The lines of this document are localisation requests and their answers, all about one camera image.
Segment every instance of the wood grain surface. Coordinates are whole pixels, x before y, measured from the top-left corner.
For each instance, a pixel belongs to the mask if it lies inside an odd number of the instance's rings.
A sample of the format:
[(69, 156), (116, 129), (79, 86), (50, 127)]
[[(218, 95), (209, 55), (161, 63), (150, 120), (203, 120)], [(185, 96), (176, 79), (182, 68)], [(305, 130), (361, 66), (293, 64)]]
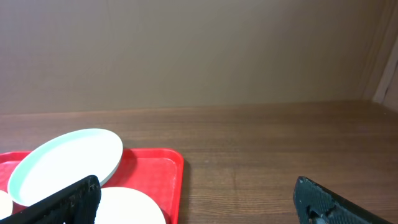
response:
[(186, 160), (179, 223), (298, 223), (305, 175), (398, 223), (398, 115), (352, 101), (0, 116), (0, 152), (105, 128)]

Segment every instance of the red tray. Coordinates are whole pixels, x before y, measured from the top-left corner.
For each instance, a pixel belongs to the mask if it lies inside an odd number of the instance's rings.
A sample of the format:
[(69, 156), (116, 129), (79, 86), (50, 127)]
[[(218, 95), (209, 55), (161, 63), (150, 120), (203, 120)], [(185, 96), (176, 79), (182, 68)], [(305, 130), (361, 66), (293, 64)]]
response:
[[(30, 151), (0, 154), (0, 190)], [(184, 159), (172, 149), (125, 149), (120, 165), (103, 187), (129, 187), (150, 196), (162, 209), (166, 223), (177, 224)], [(24, 207), (14, 203), (14, 213)]]

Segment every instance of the white oval plate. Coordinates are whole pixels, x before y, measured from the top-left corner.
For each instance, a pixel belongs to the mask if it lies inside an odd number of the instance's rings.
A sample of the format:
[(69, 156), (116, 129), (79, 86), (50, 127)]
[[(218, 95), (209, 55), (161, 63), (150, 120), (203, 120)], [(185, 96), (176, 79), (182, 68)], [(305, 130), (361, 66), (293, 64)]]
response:
[(114, 174), (123, 153), (119, 136), (105, 129), (83, 129), (59, 136), (31, 152), (12, 172), (8, 192), (23, 206), (94, 174), (101, 185)]
[(166, 224), (159, 206), (146, 194), (125, 187), (101, 189), (95, 224)]
[(7, 192), (0, 190), (0, 220), (12, 214), (12, 199)]

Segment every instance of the beige wall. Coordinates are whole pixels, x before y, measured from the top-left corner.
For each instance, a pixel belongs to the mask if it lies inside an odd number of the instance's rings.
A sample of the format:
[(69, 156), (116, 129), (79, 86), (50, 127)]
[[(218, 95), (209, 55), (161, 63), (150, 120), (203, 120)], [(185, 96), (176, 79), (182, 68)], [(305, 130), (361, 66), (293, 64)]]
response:
[(0, 113), (360, 98), (391, 2), (2, 0)]

